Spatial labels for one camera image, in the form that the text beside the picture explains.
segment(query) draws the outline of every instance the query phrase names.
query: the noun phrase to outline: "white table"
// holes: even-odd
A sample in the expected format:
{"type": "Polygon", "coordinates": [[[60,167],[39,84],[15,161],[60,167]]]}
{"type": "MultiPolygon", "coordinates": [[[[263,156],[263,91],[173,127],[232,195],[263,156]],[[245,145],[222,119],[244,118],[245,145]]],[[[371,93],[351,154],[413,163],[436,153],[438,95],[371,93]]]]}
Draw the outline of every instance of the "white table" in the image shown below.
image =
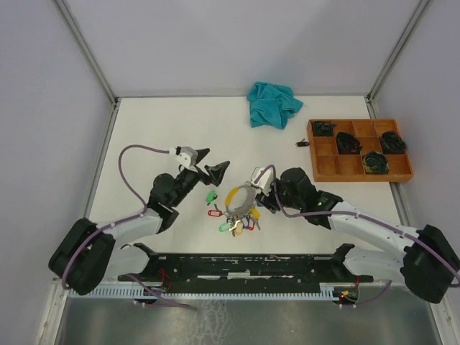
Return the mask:
{"type": "MultiPolygon", "coordinates": [[[[251,128],[249,102],[245,97],[124,98],[116,118],[101,178],[91,209],[92,221],[110,221],[132,214],[140,202],[123,184],[117,168],[120,151],[129,144],[168,150],[190,146],[211,148],[202,164],[231,164],[216,189],[217,204],[223,207],[226,194],[244,183],[256,166],[270,163],[280,175],[290,167],[301,167],[313,182],[310,149],[295,143],[306,137],[309,119],[368,119],[363,97],[298,97],[303,108],[284,130],[271,126],[251,128]]],[[[160,173],[178,173],[173,157],[141,149],[125,154],[124,172],[135,190],[148,198],[154,178],[160,173]]],[[[341,196],[362,210],[398,222],[388,183],[316,183],[317,189],[341,196]]],[[[162,234],[141,241],[156,252],[188,253],[333,253],[343,243],[369,244],[344,234],[309,224],[303,218],[289,219],[259,208],[261,231],[245,230],[241,236],[220,233],[225,218],[212,218],[205,199],[209,188],[198,184],[177,207],[180,215],[162,234]]]]}

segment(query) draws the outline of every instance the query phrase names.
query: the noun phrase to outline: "teal cloth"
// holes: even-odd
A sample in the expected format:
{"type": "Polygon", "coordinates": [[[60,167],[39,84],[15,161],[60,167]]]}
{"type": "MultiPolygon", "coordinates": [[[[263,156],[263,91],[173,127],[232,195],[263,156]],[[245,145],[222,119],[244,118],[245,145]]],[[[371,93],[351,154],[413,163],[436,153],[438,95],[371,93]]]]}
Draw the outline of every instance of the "teal cloth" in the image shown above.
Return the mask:
{"type": "Polygon", "coordinates": [[[264,124],[284,129],[288,119],[302,108],[303,102],[294,98],[291,88],[282,85],[257,82],[247,94],[250,102],[251,127],[264,124]]]}

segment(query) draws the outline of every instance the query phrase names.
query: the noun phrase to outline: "wooden organizer box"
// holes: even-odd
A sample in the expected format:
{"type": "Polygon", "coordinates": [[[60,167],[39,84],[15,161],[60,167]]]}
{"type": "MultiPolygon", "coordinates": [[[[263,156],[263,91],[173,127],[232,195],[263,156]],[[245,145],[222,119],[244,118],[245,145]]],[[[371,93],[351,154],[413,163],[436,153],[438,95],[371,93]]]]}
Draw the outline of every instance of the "wooden organizer box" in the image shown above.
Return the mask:
{"type": "Polygon", "coordinates": [[[382,133],[395,131],[401,137],[394,119],[316,119],[307,126],[310,142],[313,175],[317,182],[405,182],[413,176],[409,157],[403,155],[385,155],[390,171],[388,174],[366,174],[362,158],[371,151],[383,153],[379,137],[382,133]],[[336,124],[333,137],[314,137],[312,123],[324,121],[336,124]],[[337,150],[336,135],[339,132],[353,134],[361,143],[360,155],[340,155],[337,150]]]}

